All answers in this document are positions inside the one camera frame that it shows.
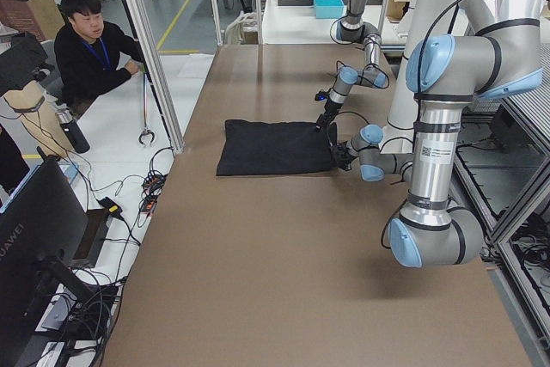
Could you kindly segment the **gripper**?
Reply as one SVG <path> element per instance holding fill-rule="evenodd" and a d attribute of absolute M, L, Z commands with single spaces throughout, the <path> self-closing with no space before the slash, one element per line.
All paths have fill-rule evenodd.
<path fill-rule="evenodd" d="M 333 144 L 331 146 L 331 156 L 336 167 L 344 171 L 351 170 L 351 165 L 355 160 L 355 156 L 347 147 L 347 142 Z"/>
<path fill-rule="evenodd" d="M 326 128 L 339 113 L 339 110 L 344 104 L 344 96 L 334 91 L 319 91 L 315 95 L 315 100 L 323 101 L 325 103 L 324 112 L 315 122 L 316 129 L 320 130 Z"/>

